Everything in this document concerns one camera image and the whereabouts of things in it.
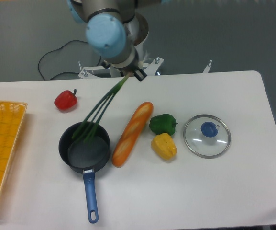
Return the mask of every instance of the pan handle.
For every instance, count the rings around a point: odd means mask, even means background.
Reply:
[[[95,224],[99,220],[98,204],[96,202],[95,186],[94,186],[94,170],[84,170],[83,178],[86,190],[87,210],[89,222]]]

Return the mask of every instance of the black object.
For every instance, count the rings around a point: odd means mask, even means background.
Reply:
[[[106,130],[98,125],[95,135],[87,142],[83,140],[75,143],[72,135],[79,127],[76,123],[69,127],[61,136],[59,141],[59,153],[62,160],[71,167],[72,170],[82,173],[85,183],[86,200],[88,208],[88,219],[90,223],[99,220],[94,173],[105,166],[110,157],[110,139]]]
[[[101,63],[101,66],[103,66],[105,69],[108,69],[108,68],[111,66],[111,64],[108,63],[108,62],[106,62],[106,61],[103,61],[103,62]]]
[[[46,79],[44,78],[43,74],[42,74],[41,71],[40,71],[40,63],[41,63],[42,59],[43,59],[46,55],[48,55],[48,54],[50,54],[50,53],[53,53],[53,52],[55,52],[55,51],[58,51],[58,50],[63,49],[64,47],[66,47],[68,44],[70,44],[70,43],[72,43],[72,42],[79,42],[79,43],[88,44],[88,42],[84,42],[84,41],[80,41],[80,40],[71,40],[71,41],[65,43],[62,47],[60,47],[60,48],[58,48],[58,49],[55,49],[55,50],[52,50],[52,51],[47,52],[46,54],[44,54],[44,55],[40,58],[40,60],[39,60],[39,62],[38,62],[38,72],[39,72],[39,74],[41,75],[41,78],[42,78],[43,80],[46,80]],[[99,57],[99,61],[97,62],[96,66],[99,65],[100,61],[101,61],[101,56]],[[60,75],[63,75],[63,74],[79,74],[79,72],[68,72],[68,71],[67,71],[67,72],[58,73],[57,75],[53,76],[53,77],[50,78],[49,80],[53,80],[54,78],[56,78],[56,77],[58,77],[58,76],[60,76]]]
[[[146,73],[140,68],[138,68],[133,74],[139,81],[143,81],[143,79],[147,77]]]

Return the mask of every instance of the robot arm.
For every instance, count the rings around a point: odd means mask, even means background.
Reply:
[[[87,23],[86,37],[93,49],[124,74],[133,73],[142,81],[146,74],[139,68],[134,37],[124,24],[135,19],[135,8],[161,3],[161,0],[68,0],[76,21]]]

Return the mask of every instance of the blue lid knob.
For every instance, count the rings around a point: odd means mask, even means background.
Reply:
[[[201,129],[202,134],[209,138],[215,137],[217,135],[217,133],[219,132],[216,129],[216,125],[210,121],[207,121],[204,124],[202,124],[200,129]]]
[[[88,22],[87,41],[104,58],[120,54],[126,44],[123,24],[115,17],[101,13]]]

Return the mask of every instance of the gray wall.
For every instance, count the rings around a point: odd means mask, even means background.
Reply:
[[[200,73],[210,59],[213,72],[256,70],[264,79],[276,115],[276,0],[174,0],[139,9],[149,23],[150,58],[165,59],[163,74]],[[0,2],[0,82],[41,80],[43,54],[70,40],[85,40],[66,1]],[[47,79],[78,71],[77,62],[98,61],[88,45],[71,44],[43,59]],[[75,78],[75,75],[64,78]]]

